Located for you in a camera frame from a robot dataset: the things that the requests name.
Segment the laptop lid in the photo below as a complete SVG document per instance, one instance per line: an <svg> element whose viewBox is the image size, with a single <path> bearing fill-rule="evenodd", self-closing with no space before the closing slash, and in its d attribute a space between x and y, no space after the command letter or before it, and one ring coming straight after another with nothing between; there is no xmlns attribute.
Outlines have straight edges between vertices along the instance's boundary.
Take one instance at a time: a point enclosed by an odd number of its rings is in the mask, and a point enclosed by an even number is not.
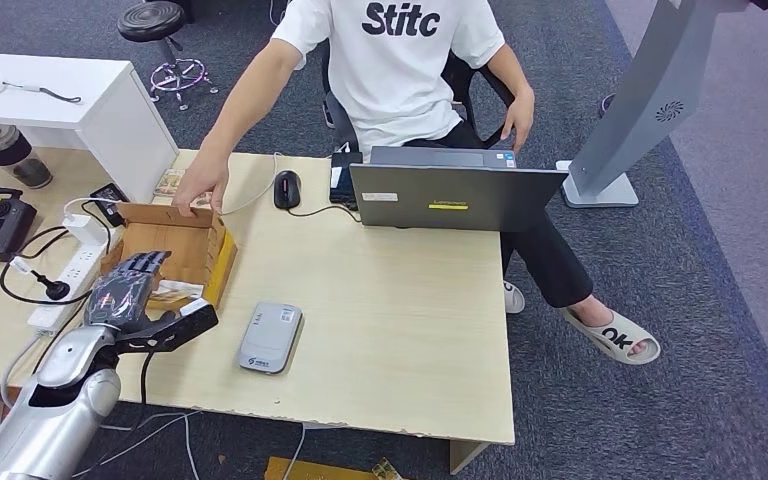
<svg viewBox="0 0 768 480"><path fill-rule="evenodd" d="M364 225L516 232L529 228L566 172L355 164Z"/></svg>

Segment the man's right arm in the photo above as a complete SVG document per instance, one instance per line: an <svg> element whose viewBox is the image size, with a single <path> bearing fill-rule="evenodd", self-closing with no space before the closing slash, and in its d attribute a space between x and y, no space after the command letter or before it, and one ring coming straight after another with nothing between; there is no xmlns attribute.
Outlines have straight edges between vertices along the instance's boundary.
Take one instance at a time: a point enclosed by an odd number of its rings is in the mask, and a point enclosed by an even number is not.
<svg viewBox="0 0 768 480"><path fill-rule="evenodd" d="M271 40L231 90L202 148L225 152L227 158L243 135L272 110L301 59L296 47L284 40Z"/></svg>
<svg viewBox="0 0 768 480"><path fill-rule="evenodd" d="M243 135L275 105L301 59L296 47L280 39L272 39L255 56L231 90L216 123L181 179L172 200L181 215L192 216L190 203L208 191L213 192L213 211L222 211L222 197L228 185L228 157Z"/></svg>

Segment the gray carpet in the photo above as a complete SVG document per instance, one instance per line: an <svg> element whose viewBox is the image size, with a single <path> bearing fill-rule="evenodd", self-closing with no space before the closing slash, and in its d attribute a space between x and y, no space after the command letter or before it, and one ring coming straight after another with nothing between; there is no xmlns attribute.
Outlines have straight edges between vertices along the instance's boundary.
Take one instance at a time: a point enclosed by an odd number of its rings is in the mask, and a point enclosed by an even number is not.
<svg viewBox="0 0 768 480"><path fill-rule="evenodd" d="M17 8L0 0L6 32L0 53L127 58L145 77L157 62L154 49L115 33L116 15L129 4L38 0ZM612 91L628 62L610 13L602 0L492 4L537 92L536 124L521 165L549 167L571 159L595 124L594 99ZM265 0L201 2L198 23L176 38L208 63L217 82L230 86L268 39L267 7ZM314 68L294 76L240 150L329 151L318 62L312 56ZM501 106L486 88L474 93L481 125L495 128ZM222 101L206 92L197 97L183 114L171 102L158 105L182 147L198 146ZM609 361L542 303L515 263L509 280L529 300L508 323L516 445L489 448L462 478L768 479L763 340L672 145L659 146L630 177L641 197L638 208L572 211L556 198L549 210L589 268L597 293L650 329L664 355L643 368ZM113 421L128 424L135 415L136 407L120 405ZM218 414L192 419L204 479L262 478L266 457L291 455L298 439L299 427L287 423ZM189 478L182 432L183 425L170 427L95 478ZM100 433L85 462L120 443L122 435ZM222 464L220 454L227 457ZM447 444L432 439L314 431L300 457L367 469L380 456L409 478L449 478Z"/></svg>
<svg viewBox="0 0 768 480"><path fill-rule="evenodd" d="M636 49L655 1L606 3ZM699 111L671 138L768 347L768 10L717 19Z"/></svg>

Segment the black mouse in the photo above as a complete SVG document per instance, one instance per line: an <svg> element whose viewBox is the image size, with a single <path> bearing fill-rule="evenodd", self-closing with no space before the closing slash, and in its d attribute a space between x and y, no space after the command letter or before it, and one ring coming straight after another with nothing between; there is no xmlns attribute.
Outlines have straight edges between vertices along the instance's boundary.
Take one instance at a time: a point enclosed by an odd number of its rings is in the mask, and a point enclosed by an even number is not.
<svg viewBox="0 0 768 480"><path fill-rule="evenodd" d="M301 180L292 170L278 172L275 176L275 206L281 210L296 208L302 201Z"/></svg>

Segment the white power strip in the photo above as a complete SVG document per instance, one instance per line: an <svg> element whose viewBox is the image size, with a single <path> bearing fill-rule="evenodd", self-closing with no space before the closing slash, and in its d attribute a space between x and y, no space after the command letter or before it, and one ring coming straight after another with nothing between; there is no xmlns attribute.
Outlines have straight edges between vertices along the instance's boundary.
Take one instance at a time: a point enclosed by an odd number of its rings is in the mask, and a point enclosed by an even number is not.
<svg viewBox="0 0 768 480"><path fill-rule="evenodd" d="M119 231L111 229L110 235L110 244L116 245L116 241L119 239ZM98 278L101 259L105 255L104 245L81 245L72 257L72 260L69 261L57 277L57 280L62 280L69 284L69 294L60 301L71 300L83 295L90 289L95 279ZM69 319L80 304L81 302L71 305L40 305L28 317L28 325L54 334Z"/></svg>

